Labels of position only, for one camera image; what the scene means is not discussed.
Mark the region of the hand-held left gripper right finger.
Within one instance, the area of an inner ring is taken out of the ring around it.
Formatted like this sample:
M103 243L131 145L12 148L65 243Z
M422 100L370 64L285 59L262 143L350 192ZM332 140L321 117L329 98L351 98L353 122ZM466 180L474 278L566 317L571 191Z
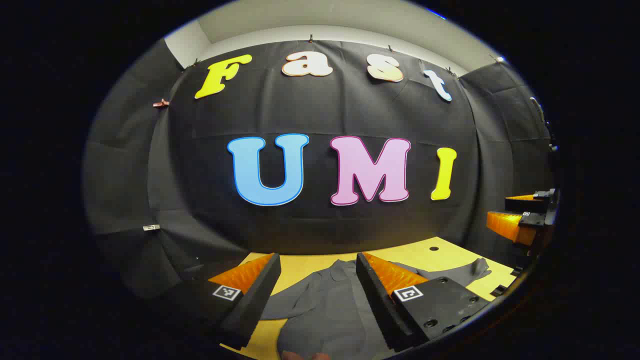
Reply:
M356 275L389 349L396 352L442 337L489 301L442 271L416 271L367 252L356 256Z

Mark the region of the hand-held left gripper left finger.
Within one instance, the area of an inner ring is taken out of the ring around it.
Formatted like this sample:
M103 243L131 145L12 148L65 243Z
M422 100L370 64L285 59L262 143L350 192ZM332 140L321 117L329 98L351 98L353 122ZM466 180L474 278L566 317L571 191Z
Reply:
M215 276L183 282L165 295L165 319L240 350L249 344L281 270L281 256L270 253Z

